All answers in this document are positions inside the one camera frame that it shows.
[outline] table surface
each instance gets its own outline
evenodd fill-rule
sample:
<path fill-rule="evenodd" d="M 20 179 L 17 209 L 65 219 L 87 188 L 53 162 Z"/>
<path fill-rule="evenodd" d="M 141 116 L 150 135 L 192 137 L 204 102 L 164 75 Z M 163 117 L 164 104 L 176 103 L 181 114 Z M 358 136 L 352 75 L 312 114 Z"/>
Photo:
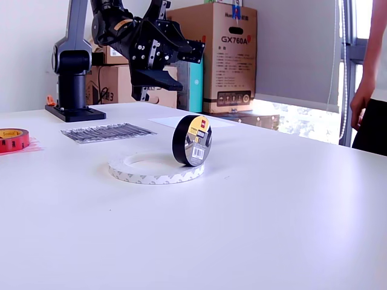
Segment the table surface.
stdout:
<path fill-rule="evenodd" d="M 137 185 L 117 153 L 171 150 L 149 118 L 186 112 L 104 105 L 66 124 L 0 114 L 44 151 L 0 156 L 0 289 L 387 289 L 387 159 L 258 127 L 213 130 L 205 174 Z M 128 122 L 158 135 L 79 145 L 60 130 Z"/>

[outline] robotic arm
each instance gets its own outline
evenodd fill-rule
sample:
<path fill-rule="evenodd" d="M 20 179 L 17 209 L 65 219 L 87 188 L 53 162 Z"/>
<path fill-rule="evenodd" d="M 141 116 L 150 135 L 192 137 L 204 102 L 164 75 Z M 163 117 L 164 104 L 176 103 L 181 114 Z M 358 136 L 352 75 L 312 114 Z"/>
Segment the robotic arm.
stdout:
<path fill-rule="evenodd" d="M 180 25 L 166 20 L 167 0 L 152 0 L 144 18 L 134 17 L 122 0 L 91 0 L 93 39 L 98 45 L 110 45 L 129 60 L 132 96 L 149 100 L 148 88 L 161 87 L 181 91 L 166 65 L 178 60 L 200 63 L 205 44 L 186 40 Z M 85 76 L 91 68 L 91 45 L 84 40 L 87 0 L 70 0 L 66 36 L 54 46 L 53 69 L 59 75 L 59 100 L 46 109 L 63 121 L 87 121 L 106 118 L 85 102 Z"/>

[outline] tape roll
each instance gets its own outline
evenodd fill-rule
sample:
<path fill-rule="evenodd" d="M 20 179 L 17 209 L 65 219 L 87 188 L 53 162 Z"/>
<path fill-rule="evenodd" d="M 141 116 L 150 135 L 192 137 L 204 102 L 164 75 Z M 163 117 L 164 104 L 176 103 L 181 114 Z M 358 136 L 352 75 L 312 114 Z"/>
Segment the tape roll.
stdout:
<path fill-rule="evenodd" d="M 169 153 L 141 153 L 120 156 L 109 162 L 109 173 L 121 181 L 162 185 L 191 181 L 204 173 L 204 164 L 186 167 Z"/>
<path fill-rule="evenodd" d="M 30 145 L 30 134 L 23 129 L 0 129 L 0 153 L 23 150 Z"/>
<path fill-rule="evenodd" d="M 202 165 L 210 153 L 211 145 L 212 129 L 207 118 L 187 116 L 177 125 L 172 150 L 179 163 L 192 167 Z"/>

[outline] red tape roll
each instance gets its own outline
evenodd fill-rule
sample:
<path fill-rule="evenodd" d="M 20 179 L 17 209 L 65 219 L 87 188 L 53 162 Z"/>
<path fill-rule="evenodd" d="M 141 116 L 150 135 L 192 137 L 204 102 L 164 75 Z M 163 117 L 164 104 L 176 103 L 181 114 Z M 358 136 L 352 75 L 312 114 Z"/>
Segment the red tape roll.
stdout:
<path fill-rule="evenodd" d="M 0 153 L 23 150 L 30 145 L 30 133 L 23 129 L 0 129 Z"/>

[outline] white tape roll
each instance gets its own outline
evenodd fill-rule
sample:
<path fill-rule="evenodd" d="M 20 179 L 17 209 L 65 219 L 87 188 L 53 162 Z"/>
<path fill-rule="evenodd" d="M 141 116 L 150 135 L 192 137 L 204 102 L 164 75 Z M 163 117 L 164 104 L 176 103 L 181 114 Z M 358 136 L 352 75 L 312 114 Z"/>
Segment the white tape roll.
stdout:
<path fill-rule="evenodd" d="M 170 153 L 141 153 L 116 158 L 109 162 L 109 173 L 122 181 L 162 185 L 176 184 L 198 178 L 204 173 L 204 164 L 186 167 Z"/>

